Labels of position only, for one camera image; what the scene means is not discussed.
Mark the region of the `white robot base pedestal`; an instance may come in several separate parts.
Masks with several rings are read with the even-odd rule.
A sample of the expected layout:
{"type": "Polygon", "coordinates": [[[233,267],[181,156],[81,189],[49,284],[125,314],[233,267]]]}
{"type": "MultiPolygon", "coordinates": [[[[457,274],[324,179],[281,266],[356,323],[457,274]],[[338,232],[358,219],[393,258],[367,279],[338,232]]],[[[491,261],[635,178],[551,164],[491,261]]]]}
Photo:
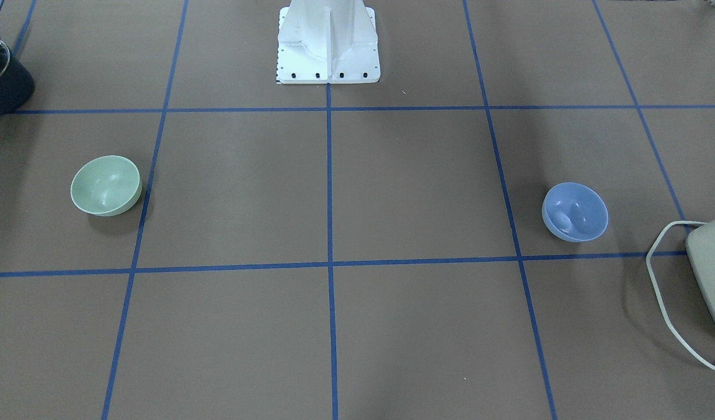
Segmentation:
{"type": "Polygon", "coordinates": [[[376,14],[363,1],[292,1],[279,10],[278,29],[277,83],[381,80],[376,14]]]}

